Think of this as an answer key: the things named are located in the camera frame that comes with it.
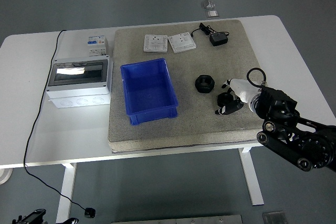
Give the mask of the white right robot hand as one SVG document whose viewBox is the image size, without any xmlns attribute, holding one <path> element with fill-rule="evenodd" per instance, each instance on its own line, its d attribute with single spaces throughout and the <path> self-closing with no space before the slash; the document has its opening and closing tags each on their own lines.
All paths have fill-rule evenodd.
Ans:
<svg viewBox="0 0 336 224">
<path fill-rule="evenodd" d="M 217 96 L 219 109 L 215 111 L 217 115 L 229 115 L 241 108 L 246 103 L 249 109 L 256 113 L 256 105 L 261 91 L 247 80 L 230 79 L 227 80 L 222 88 L 228 87 L 226 92 Z"/>
</svg>

